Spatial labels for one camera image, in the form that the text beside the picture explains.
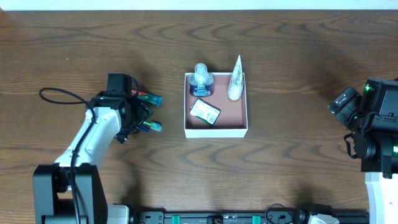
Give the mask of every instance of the cardboard box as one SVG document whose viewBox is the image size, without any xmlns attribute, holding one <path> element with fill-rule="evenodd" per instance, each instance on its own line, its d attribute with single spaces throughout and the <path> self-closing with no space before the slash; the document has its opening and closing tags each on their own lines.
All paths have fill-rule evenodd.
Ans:
<svg viewBox="0 0 398 224">
<path fill-rule="evenodd" d="M 243 73 L 244 86 L 242 97 L 238 102 L 228 100 L 227 90 L 231 79 L 231 72 L 215 72 L 214 93 L 211 96 L 200 99 L 209 105 L 219 109 L 220 115 L 214 125 L 210 126 L 203 120 L 190 115 L 191 106 L 198 97 L 192 96 L 189 91 L 188 77 L 185 74 L 184 81 L 184 130 L 187 138 L 243 138 L 248 131 L 248 109 L 246 104 L 246 81 Z"/>
</svg>

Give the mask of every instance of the wood grain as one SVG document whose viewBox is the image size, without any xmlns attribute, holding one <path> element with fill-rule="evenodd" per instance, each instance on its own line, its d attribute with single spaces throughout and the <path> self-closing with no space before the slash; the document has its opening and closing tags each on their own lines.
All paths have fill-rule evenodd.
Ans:
<svg viewBox="0 0 398 224">
<path fill-rule="evenodd" d="M 113 142 L 100 171 L 110 203 L 166 210 L 263 210 L 316 202 L 368 208 L 360 161 L 326 106 L 367 77 L 398 77 L 396 11 L 98 11 L 0 14 L 0 223 L 32 223 L 32 173 L 83 121 L 44 86 L 90 99 L 123 72 L 164 97 L 161 133 Z M 241 55 L 244 139 L 185 139 L 183 75 L 230 71 Z M 58 100 L 65 96 L 53 95 Z"/>
</svg>

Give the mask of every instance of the black cable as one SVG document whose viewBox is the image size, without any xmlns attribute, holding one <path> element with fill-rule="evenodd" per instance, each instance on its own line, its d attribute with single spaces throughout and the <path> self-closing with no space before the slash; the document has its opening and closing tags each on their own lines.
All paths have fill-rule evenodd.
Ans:
<svg viewBox="0 0 398 224">
<path fill-rule="evenodd" d="M 279 204 L 279 203 L 273 203 L 272 205 L 270 205 L 270 206 L 266 209 L 265 216 L 266 216 L 266 220 L 269 221 L 271 224 L 276 224 L 276 223 L 274 223 L 273 221 L 271 221 L 271 220 L 268 218 L 268 210 L 269 210 L 271 207 L 275 206 L 275 205 L 281 206 L 282 208 L 286 209 L 283 205 L 281 205 L 281 204 Z M 294 215 L 291 214 L 291 213 L 290 213 L 289 211 L 287 211 L 287 210 L 286 210 L 286 212 L 292 217 L 292 221 L 290 221 L 290 222 L 288 222 L 288 223 L 286 223 L 286 224 L 293 223 Z"/>
<path fill-rule="evenodd" d="M 352 137 L 353 137 L 353 134 L 351 134 L 351 133 L 346 134 L 344 136 L 344 141 L 346 142 L 346 146 L 347 146 L 347 154 L 349 155 L 350 158 L 356 159 L 356 158 L 358 158 L 358 155 L 357 154 L 355 154 L 355 155 L 351 154 L 351 144 L 349 143 L 349 141 L 347 141 L 348 138 L 352 138 Z"/>
<path fill-rule="evenodd" d="M 361 127 L 361 134 L 362 136 L 365 137 L 365 127 L 367 127 L 369 125 L 370 119 L 371 119 L 371 115 L 372 114 L 378 114 L 377 112 L 369 112 L 365 115 L 365 119 L 363 121 L 362 127 Z"/>
<path fill-rule="evenodd" d="M 359 114 L 359 111 L 355 111 L 344 123 L 344 126 L 350 127 L 350 122 L 355 119 L 355 117 Z"/>
<path fill-rule="evenodd" d="M 75 97 L 76 99 L 79 100 L 79 102 L 60 102 L 60 101 L 53 101 L 53 100 L 49 100 L 46 97 L 43 96 L 43 92 L 46 90 L 51 90 L 51 91 L 58 91 L 70 96 Z M 63 89 L 59 89 L 59 88 L 43 88 L 39 91 L 39 96 L 41 97 L 41 99 L 50 102 L 50 103 L 55 103 L 55 104 L 61 104 L 61 105 L 74 105 L 74 104 L 80 104 L 80 103 L 84 103 L 86 105 L 86 107 L 91 111 L 91 114 L 93 115 L 93 117 L 91 118 L 91 123 L 88 126 L 88 128 L 86 129 L 86 131 L 83 133 L 83 135 L 81 136 L 80 140 L 77 142 L 77 145 L 75 147 L 75 149 L 72 151 L 72 159 L 70 162 L 70 178 L 69 179 L 69 184 L 70 187 L 72 189 L 72 196 L 73 196 L 73 204 L 75 206 L 75 215 L 76 215 L 76 222 L 77 224 L 81 224 L 81 220 L 80 220 L 80 211 L 79 211 L 79 203 L 77 200 L 77 189 L 76 189 L 76 182 L 75 182 L 75 165 L 76 165 L 76 159 L 78 157 L 78 153 L 80 150 L 80 146 L 83 143 L 84 139 L 86 138 L 87 134 L 90 132 L 90 129 L 94 126 L 95 122 L 96 122 L 96 115 L 95 115 L 95 111 L 94 108 L 86 101 L 84 100 L 82 97 L 71 93 L 69 91 L 63 90 Z"/>
</svg>

